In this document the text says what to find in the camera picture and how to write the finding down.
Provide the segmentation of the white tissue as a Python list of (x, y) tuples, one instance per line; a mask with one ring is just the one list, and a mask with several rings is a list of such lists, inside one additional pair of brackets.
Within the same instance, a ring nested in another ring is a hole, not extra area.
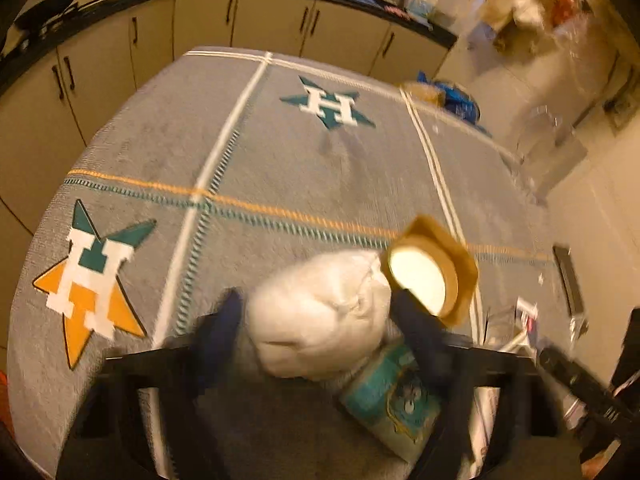
[(250, 294), (248, 334), (269, 374), (321, 380), (375, 352), (390, 296), (377, 252), (326, 252), (288, 266)]

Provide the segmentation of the teal white drink carton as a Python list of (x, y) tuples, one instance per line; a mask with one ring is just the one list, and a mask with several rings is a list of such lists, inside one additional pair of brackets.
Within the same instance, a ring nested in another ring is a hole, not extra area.
[(419, 377), (409, 347), (396, 341), (384, 347), (340, 396), (347, 413), (386, 448), (415, 463), (440, 413), (440, 399)]

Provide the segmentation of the yellow tape roll holder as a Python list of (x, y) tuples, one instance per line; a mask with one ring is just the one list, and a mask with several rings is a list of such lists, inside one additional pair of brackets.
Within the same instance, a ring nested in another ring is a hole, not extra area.
[(394, 292), (407, 289), (419, 309), (447, 327), (468, 316), (478, 283), (469, 251), (432, 217), (420, 214), (381, 254), (381, 271)]

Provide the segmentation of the grey patterned tablecloth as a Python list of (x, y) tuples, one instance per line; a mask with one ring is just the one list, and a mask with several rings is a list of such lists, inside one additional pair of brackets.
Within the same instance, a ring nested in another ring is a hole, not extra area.
[(158, 348), (297, 261), (379, 252), (420, 214), (480, 270), (463, 335), (502, 344), (522, 298), (543, 340), (570, 342), (548, 212), (456, 116), (329, 65), (199, 48), (83, 134), (61, 81), (41, 62), (1, 99), (9, 402), (47, 476), (107, 353)]

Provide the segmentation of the clear glass mug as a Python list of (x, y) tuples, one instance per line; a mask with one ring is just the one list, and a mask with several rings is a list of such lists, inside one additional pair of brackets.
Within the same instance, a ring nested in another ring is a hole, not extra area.
[(532, 108), (520, 121), (515, 138), (514, 152), (520, 163), (533, 162), (554, 146), (563, 128), (563, 118), (552, 112), (548, 105)]

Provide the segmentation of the beige base cabinets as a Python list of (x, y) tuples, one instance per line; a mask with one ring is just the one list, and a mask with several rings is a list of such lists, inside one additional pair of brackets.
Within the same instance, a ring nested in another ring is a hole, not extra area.
[(252, 219), (385, 240), (437, 210), (398, 91), (325, 65), (209, 44), (171, 53), (171, 0), (50, 52), (1, 99), (1, 332), (9, 359), (147, 347), (198, 218), (217, 272), (260, 255)]

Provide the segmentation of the blue plastic bag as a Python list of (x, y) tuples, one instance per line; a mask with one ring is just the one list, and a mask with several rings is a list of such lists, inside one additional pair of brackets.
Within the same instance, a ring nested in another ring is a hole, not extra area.
[(471, 125), (476, 125), (480, 120), (480, 106), (460, 84), (443, 79), (428, 78), (422, 70), (416, 76), (416, 81), (421, 84), (430, 84), (440, 90), (444, 94), (442, 106), (448, 112)]

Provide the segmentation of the black frying pan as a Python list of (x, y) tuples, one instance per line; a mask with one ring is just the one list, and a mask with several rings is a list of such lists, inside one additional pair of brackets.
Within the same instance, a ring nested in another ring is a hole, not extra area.
[(75, 0), (42, 0), (20, 14), (14, 21), (16, 28), (33, 32), (56, 16), (61, 15)]

